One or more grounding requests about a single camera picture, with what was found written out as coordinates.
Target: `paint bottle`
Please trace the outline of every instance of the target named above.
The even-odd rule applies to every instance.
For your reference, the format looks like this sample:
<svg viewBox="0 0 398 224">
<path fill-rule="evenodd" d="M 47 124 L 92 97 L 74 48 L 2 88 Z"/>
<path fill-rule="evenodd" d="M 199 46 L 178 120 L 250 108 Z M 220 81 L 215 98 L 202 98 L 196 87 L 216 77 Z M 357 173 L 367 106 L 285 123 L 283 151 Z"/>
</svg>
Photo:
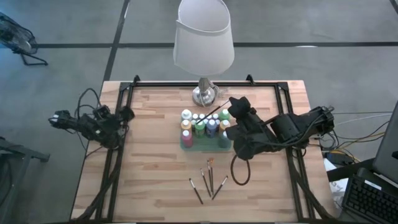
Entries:
<svg viewBox="0 0 398 224">
<path fill-rule="evenodd" d="M 220 135 L 220 137 L 218 138 L 218 147 L 222 148 L 231 147 L 231 140 L 228 139 L 226 131 L 224 131 L 222 135 Z"/>
<path fill-rule="evenodd" d="M 220 121 L 227 120 L 229 121 L 229 112 L 227 109 L 223 109 L 219 114 L 218 117 L 220 118 Z"/>
<path fill-rule="evenodd" d="M 181 129 L 182 129 L 182 131 L 184 131 L 184 130 L 192 131 L 191 122 L 189 120 L 183 120 L 181 122 Z"/>
<path fill-rule="evenodd" d="M 213 114 L 213 120 L 218 120 L 218 114 Z"/>
<path fill-rule="evenodd" d="M 197 134 L 198 138 L 203 138 L 205 136 L 205 127 L 203 121 L 195 124 L 195 133 Z"/>
<path fill-rule="evenodd" d="M 185 119 L 187 119 L 189 121 L 192 120 L 192 112 L 191 111 L 189 111 L 189 110 L 183 110 L 182 111 L 182 113 L 181 113 L 181 121 L 183 121 Z"/>
<path fill-rule="evenodd" d="M 229 124 L 229 121 L 227 121 L 227 120 L 222 121 L 222 122 L 220 123 L 220 130 L 219 130 L 220 135 L 222 135 L 222 134 L 224 133 L 225 129 L 228 128 L 229 126 L 231 126 L 231 125 Z"/>
<path fill-rule="evenodd" d="M 199 115 L 198 114 L 193 114 L 192 115 L 192 120 L 197 120 L 199 118 Z"/>
<path fill-rule="evenodd" d="M 216 121 L 213 119 L 209 120 L 209 122 L 206 124 L 206 135 L 209 138 L 214 138 L 216 136 L 216 130 L 217 130 Z"/>
<path fill-rule="evenodd" d="M 192 128 L 192 132 L 195 131 L 195 124 L 197 123 L 196 120 L 191 120 L 191 128 Z"/>
<path fill-rule="evenodd" d="M 181 140 L 185 147 L 189 148 L 193 146 L 193 137 L 190 131 L 184 130 L 181 134 Z"/>
<path fill-rule="evenodd" d="M 218 131 L 218 130 L 220 129 L 220 123 L 221 123 L 221 121 L 219 121 L 219 120 L 216 120 L 216 124 L 217 124 L 216 131 Z"/>
</svg>

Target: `white lampshade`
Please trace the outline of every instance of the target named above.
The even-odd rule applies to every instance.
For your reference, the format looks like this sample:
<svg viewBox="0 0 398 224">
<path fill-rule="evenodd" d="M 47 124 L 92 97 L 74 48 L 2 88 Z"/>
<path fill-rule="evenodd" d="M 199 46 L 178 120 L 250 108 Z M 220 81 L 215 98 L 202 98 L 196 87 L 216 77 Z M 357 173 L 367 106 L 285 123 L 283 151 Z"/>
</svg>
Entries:
<svg viewBox="0 0 398 224">
<path fill-rule="evenodd" d="M 235 58 L 231 16 L 222 0 L 182 0 L 178 9 L 174 64 L 201 76 L 219 75 Z"/>
</svg>

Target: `table lamp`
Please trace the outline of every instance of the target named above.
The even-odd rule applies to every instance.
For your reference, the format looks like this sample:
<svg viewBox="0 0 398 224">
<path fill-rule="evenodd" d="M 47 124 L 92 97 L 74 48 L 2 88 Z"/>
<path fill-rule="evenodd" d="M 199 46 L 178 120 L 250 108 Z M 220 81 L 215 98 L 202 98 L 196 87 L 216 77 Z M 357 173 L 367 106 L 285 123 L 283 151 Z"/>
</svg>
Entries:
<svg viewBox="0 0 398 224">
<path fill-rule="evenodd" d="M 235 57 L 231 16 L 222 0 L 181 1 L 173 55 L 174 64 L 201 76 L 193 90 L 193 102 L 212 105 L 218 89 L 207 76 L 225 72 Z"/>
</svg>

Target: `pink paint bottle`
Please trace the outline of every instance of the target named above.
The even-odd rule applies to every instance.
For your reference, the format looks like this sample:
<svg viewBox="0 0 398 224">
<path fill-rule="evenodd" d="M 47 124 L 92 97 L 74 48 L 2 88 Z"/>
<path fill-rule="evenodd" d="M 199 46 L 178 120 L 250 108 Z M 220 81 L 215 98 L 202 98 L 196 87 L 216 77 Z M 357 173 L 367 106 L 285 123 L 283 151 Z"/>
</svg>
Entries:
<svg viewBox="0 0 398 224">
<path fill-rule="evenodd" d="M 190 131 L 184 130 L 181 134 L 181 140 L 185 147 L 189 148 L 193 146 L 193 137 Z"/>
</svg>

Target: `white bottle cap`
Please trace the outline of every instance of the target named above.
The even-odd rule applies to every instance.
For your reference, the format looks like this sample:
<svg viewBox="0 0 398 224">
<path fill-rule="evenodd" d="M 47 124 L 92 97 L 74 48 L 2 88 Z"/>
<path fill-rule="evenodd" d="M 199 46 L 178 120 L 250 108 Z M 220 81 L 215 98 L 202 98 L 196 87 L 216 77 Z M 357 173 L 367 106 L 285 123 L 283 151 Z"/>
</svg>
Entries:
<svg viewBox="0 0 398 224">
<path fill-rule="evenodd" d="M 190 116 L 190 114 L 191 114 L 191 111 L 189 111 L 189 110 L 185 109 L 185 110 L 182 111 L 182 115 L 183 116 Z"/>
</svg>

